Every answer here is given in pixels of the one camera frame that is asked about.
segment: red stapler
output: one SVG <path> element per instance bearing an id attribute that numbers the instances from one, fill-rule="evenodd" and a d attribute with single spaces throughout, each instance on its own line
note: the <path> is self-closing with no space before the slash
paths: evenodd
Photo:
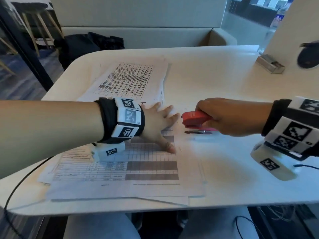
<path id="1" fill-rule="evenodd" d="M 195 133 L 195 134 L 211 134 L 213 131 L 217 131 L 215 128 L 204 128 L 202 124 L 206 121 L 212 120 L 213 118 L 207 115 L 205 112 L 194 111 L 185 112 L 182 114 L 183 125 L 186 128 L 197 129 L 194 131 L 186 131 L 185 133 Z"/>

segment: person's left hand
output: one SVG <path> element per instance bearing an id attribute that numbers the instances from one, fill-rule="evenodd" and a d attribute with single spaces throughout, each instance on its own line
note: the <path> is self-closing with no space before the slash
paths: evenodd
<path id="1" fill-rule="evenodd" d="M 156 143 L 164 151 L 175 153 L 175 147 L 162 136 L 161 130 L 172 126 L 178 120 L 180 115 L 179 113 L 177 113 L 171 117 L 168 117 L 168 114 L 173 109 L 173 106 L 170 105 L 162 111 L 157 111 L 160 106 L 160 102 L 156 103 L 150 109 L 146 109 L 142 105 L 142 109 L 145 115 L 145 127 L 141 134 L 141 137 L 149 142 Z"/>

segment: person's leg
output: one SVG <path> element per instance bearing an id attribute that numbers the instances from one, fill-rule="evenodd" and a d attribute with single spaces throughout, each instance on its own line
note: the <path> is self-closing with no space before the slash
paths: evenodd
<path id="1" fill-rule="evenodd" d="M 63 239 L 141 239 L 124 213 L 69 216 Z"/>
<path id="2" fill-rule="evenodd" d="M 238 215 L 251 219 L 247 207 L 194 210 L 179 239 L 240 239 L 234 221 Z M 245 218 L 238 218 L 238 228 L 244 239 L 259 238 Z"/>

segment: stack of paper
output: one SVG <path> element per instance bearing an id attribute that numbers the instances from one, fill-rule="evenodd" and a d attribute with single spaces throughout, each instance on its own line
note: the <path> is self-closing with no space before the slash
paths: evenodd
<path id="1" fill-rule="evenodd" d="M 104 73 L 94 70 L 91 87 L 78 100 L 104 96 L 130 98 L 146 106 L 163 104 L 167 68 L 168 63 L 161 59 L 114 62 Z M 175 145 L 185 136 L 178 124 L 164 129 L 162 135 Z M 90 145 L 56 156 L 38 179 L 50 184 L 47 199 L 135 197 L 187 205 L 189 196 L 204 195 L 202 168 L 182 149 L 170 154 L 140 138 L 126 141 L 125 147 L 101 161 L 94 161 Z"/>

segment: hand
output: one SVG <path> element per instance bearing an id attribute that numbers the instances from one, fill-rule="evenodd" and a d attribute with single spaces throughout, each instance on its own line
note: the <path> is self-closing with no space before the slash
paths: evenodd
<path id="1" fill-rule="evenodd" d="M 251 102 L 210 98 L 199 101 L 196 110 L 213 117 L 203 127 L 216 128 L 220 133 L 235 137 L 261 133 L 272 108 L 269 102 Z"/>
<path id="2" fill-rule="evenodd" d="M 169 153 L 175 153 L 175 147 L 169 141 L 167 141 L 161 134 L 161 130 L 164 128 L 172 126 L 179 118 L 179 113 L 167 117 L 168 114 L 173 109 L 173 106 L 165 108 L 162 111 L 157 111 L 161 103 L 156 103 L 152 108 L 146 109 L 142 105 L 142 109 L 145 115 L 145 127 L 141 134 L 141 137 L 149 142 L 156 143 L 164 151 Z"/>

